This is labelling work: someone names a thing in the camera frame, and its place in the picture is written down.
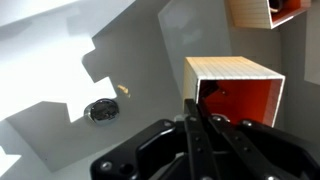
small object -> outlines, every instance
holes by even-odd
[[[250,152],[250,151],[251,151],[251,149],[248,148],[248,147],[244,147],[243,150],[244,150],[245,152]]]
[[[195,117],[190,117],[190,121],[197,121],[197,118],[195,118]]]
[[[165,121],[165,122],[164,122],[164,126],[166,126],[166,127],[170,127],[170,126],[171,126],[171,123],[170,123],[170,122],[168,122],[168,121]]]
[[[179,114],[174,117],[174,122],[184,121],[188,117],[187,114]]]
[[[217,81],[203,81],[200,84],[199,96],[202,98],[206,98],[217,90],[219,90]]]
[[[275,176],[267,176],[266,180],[280,180],[280,179]]]
[[[120,166],[120,173],[124,174],[124,175],[128,175],[130,173],[132,173],[132,171],[134,170],[134,167],[132,164],[122,164]]]
[[[99,125],[109,124],[118,119],[119,107],[114,100],[99,99],[86,107],[84,116]]]
[[[201,178],[201,180],[213,180],[211,177],[205,176],[203,178]]]
[[[202,153],[202,152],[203,152],[203,149],[202,149],[202,148],[198,148],[198,149],[197,149],[197,152],[198,152],[198,153]]]
[[[120,89],[128,98],[131,97],[131,94],[129,93],[129,89],[123,85],[118,85],[118,89]]]
[[[112,163],[107,161],[107,162],[102,162],[100,169],[102,171],[110,171],[112,169]]]
[[[221,117],[219,117],[219,116],[213,116],[212,119],[214,119],[216,121],[221,121]]]
[[[236,136],[234,139],[237,140],[237,141],[241,141],[241,138],[238,137],[238,136]]]
[[[269,0],[270,12],[275,14],[283,9],[283,0]]]
[[[138,179],[138,175],[137,174],[131,176],[131,178],[130,178],[130,180],[136,180],[136,179]]]
[[[211,117],[212,117],[213,120],[216,120],[216,121],[224,120],[226,122],[230,122],[230,119],[227,116],[223,115],[223,114],[212,113]]]
[[[252,123],[248,120],[242,121],[242,124],[246,125],[246,126],[252,126]]]

shelf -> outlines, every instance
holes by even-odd
[[[273,126],[284,76],[244,57],[188,57],[183,99],[195,99],[206,113],[231,123],[252,119]]]
[[[236,27],[273,29],[311,6],[311,0],[286,0],[283,9],[276,14],[270,12],[269,0],[229,0]]]

white wall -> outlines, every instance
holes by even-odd
[[[181,95],[186,56],[231,55],[224,1],[174,0],[158,17]]]
[[[286,74],[285,129],[320,145],[320,86],[304,80],[306,13],[281,26],[282,70]]]
[[[91,37],[109,24],[134,0],[2,0],[0,3],[0,27],[21,20],[43,15],[48,11],[65,11],[77,7],[79,13],[69,20],[72,30],[85,31]]]

wooden box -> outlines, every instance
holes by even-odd
[[[251,119],[273,127],[284,80],[244,57],[187,57],[183,99],[232,123]]]
[[[229,6],[236,27],[273,29],[306,11],[311,0],[286,0],[277,14],[270,12],[269,0],[229,0]]]

gray wall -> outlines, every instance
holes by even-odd
[[[307,11],[305,80],[320,85],[320,1],[313,0]]]
[[[159,21],[180,94],[185,57],[231,55],[224,1],[173,0]]]
[[[232,55],[244,56],[281,73],[281,38],[278,29],[230,27]]]
[[[304,80],[306,13],[280,28],[285,73],[285,129],[320,145],[320,86]]]

